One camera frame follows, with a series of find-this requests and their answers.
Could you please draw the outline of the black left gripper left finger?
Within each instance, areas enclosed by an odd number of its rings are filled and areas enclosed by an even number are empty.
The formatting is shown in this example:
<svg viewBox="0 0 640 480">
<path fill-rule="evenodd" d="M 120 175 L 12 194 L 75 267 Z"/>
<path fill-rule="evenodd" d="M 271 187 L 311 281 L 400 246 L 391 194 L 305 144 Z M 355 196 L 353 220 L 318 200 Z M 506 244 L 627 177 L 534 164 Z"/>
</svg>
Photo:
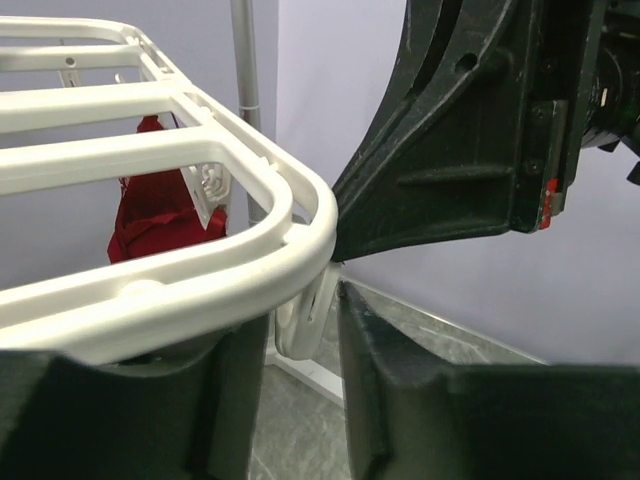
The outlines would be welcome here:
<svg viewBox="0 0 640 480">
<path fill-rule="evenodd" d="M 244 479 L 268 320 L 116 364 L 1 354 L 5 479 Z"/>
</svg>

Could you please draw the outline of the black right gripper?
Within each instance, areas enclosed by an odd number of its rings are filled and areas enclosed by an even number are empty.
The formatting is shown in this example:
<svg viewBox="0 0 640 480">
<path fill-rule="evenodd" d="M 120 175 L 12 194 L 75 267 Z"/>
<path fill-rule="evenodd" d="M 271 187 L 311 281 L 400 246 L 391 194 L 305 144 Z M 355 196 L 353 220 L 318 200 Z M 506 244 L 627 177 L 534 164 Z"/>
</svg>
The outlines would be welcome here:
<svg viewBox="0 0 640 480">
<path fill-rule="evenodd" d="M 519 230 L 546 229 L 582 150 L 638 146 L 638 2 L 545 2 L 528 102 L 539 26 L 536 1 L 407 3 L 383 99 L 333 188 L 335 261 L 507 232 L 521 153 Z"/>
</svg>

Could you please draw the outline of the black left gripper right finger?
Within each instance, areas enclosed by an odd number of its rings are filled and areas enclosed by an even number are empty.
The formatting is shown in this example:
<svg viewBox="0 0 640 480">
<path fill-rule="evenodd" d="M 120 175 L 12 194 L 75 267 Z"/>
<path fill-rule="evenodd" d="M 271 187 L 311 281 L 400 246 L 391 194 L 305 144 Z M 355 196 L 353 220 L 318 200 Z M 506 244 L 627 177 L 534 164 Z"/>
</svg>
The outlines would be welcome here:
<svg viewBox="0 0 640 480">
<path fill-rule="evenodd" d="M 338 288 L 356 479 L 635 479 L 632 366 L 456 364 Z"/>
</svg>

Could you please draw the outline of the white clip hanger frame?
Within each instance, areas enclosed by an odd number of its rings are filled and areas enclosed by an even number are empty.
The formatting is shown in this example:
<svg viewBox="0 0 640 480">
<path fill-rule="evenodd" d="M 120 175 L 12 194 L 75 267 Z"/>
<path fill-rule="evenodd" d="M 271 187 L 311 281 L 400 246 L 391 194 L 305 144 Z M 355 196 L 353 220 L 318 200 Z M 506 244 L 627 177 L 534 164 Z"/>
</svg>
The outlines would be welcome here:
<svg viewBox="0 0 640 480">
<path fill-rule="evenodd" d="M 138 28 L 5 16 L 3 72 L 62 88 L 5 91 L 5 134 L 131 118 L 132 134 L 9 147 L 1 192 L 121 183 L 110 265 L 5 290 L 1 345 L 103 364 L 275 317 L 282 356 L 313 356 L 337 280 L 330 187 L 197 88 Z"/>
</svg>

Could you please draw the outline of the white hanger clip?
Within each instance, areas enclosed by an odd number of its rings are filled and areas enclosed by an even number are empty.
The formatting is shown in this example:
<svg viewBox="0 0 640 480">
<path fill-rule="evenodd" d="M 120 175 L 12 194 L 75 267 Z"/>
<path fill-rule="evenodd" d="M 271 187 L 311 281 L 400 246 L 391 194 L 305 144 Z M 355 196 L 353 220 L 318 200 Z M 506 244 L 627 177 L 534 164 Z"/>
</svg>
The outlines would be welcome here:
<svg viewBox="0 0 640 480">
<path fill-rule="evenodd" d="M 324 334 L 341 265 L 329 263 L 309 285 L 275 310 L 275 346 L 291 360 L 309 360 Z"/>
</svg>

